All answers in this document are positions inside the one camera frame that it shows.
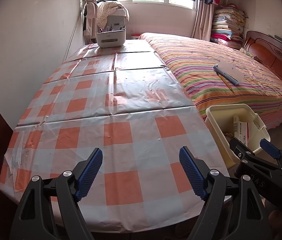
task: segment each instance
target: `checkered tablecloth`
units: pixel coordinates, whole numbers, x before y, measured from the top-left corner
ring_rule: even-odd
[[[89,229],[160,228],[203,206],[179,163],[182,146],[228,175],[196,107],[146,41],[108,49],[92,44],[36,93],[14,129],[0,189],[18,202],[32,176],[57,177],[98,147],[103,164],[79,202]],[[52,206],[61,223],[56,197]]]

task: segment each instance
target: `pencil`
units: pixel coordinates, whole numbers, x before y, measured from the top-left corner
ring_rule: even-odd
[[[226,84],[226,86],[234,93],[233,89],[230,87],[230,85],[228,84],[228,82],[226,81],[225,77],[220,75],[219,73],[217,73],[218,76],[222,79],[222,81],[224,82],[224,84]]]

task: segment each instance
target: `metal screw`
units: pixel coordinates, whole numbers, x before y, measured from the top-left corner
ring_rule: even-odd
[[[251,180],[251,177],[249,175],[243,175],[243,179],[249,181]]]
[[[211,170],[210,173],[211,173],[211,175],[213,175],[213,176],[217,176],[217,175],[219,174],[219,171],[217,171],[217,170]]]
[[[65,172],[63,172],[63,176],[65,176],[65,177],[69,177],[71,175],[72,175],[72,171],[65,171]]]
[[[39,180],[39,178],[40,178],[40,177],[39,177],[38,175],[35,175],[35,176],[33,176],[33,177],[32,177],[32,179],[31,179],[31,180],[32,180],[32,181],[38,181],[38,180]]]

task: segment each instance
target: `wooden headboard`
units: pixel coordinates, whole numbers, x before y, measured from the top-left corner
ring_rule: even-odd
[[[257,56],[261,63],[282,80],[282,43],[270,36],[248,31],[244,48]]]

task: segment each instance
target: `wall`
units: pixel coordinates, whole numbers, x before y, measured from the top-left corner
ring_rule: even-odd
[[[80,0],[0,0],[0,113],[14,128],[44,80],[83,46]]]
[[[228,0],[244,10],[246,20],[244,34],[253,30],[282,38],[282,0]]]
[[[190,37],[194,28],[196,10],[146,2],[124,3],[129,11],[127,38],[132,33],[166,33]]]

